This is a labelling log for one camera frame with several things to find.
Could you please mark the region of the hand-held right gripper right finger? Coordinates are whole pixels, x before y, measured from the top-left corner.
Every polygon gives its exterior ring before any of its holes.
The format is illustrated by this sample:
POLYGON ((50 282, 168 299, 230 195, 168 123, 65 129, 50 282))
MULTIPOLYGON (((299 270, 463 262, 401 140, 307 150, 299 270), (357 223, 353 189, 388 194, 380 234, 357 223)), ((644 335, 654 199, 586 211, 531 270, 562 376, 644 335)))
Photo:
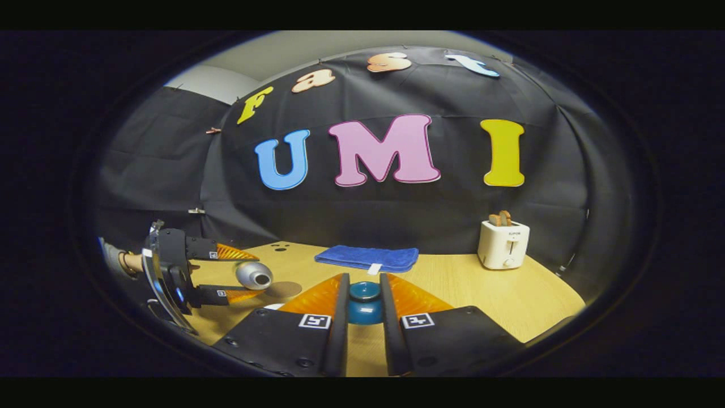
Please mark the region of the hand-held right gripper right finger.
POLYGON ((391 376, 491 375, 524 349, 474 305, 453 308, 388 273, 381 274, 380 285, 391 376))

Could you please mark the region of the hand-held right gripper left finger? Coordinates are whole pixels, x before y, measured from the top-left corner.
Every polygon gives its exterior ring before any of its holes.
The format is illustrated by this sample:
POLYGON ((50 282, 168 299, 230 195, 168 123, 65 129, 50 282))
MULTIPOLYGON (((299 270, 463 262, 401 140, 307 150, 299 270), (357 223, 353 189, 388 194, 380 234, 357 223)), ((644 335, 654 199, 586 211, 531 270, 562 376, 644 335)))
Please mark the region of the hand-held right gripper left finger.
POLYGON ((347 366, 350 277, 338 274, 278 310, 256 308, 213 348, 285 377, 342 377, 347 366))

